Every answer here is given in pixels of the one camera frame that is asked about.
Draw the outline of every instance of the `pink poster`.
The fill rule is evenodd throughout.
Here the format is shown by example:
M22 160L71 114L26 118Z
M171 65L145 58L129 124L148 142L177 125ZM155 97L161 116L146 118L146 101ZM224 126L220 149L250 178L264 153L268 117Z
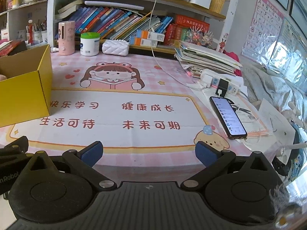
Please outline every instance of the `pink poster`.
M266 65L271 58L283 20L283 14L269 0L257 0L242 55Z

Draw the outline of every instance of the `yellow cardboard box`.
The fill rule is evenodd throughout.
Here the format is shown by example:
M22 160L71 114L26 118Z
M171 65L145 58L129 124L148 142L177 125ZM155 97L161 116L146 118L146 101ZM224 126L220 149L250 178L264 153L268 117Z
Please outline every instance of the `yellow cardboard box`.
M1 57L0 74L0 127L50 115L49 45Z

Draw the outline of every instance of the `phone screen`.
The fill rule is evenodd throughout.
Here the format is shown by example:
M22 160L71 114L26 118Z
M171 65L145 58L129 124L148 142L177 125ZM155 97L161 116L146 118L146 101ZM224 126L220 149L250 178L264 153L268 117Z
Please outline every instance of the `phone screen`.
M245 135L246 131L229 102L224 98L212 97L231 135Z

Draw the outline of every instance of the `green lid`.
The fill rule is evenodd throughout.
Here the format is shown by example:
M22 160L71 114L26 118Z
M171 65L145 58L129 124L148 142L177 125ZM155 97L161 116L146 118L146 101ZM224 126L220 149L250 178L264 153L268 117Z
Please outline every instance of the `green lid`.
M81 34L82 39L97 39L100 38L99 33L94 33L94 32L88 32L88 33L83 33Z

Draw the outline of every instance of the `cartoon girl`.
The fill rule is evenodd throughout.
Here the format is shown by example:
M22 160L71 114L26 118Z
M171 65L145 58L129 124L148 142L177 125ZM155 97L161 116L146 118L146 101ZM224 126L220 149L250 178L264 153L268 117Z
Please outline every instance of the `cartoon girl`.
M96 87L140 90L145 84L140 77L138 69L131 67L129 63L99 62L90 67L80 81L81 87Z

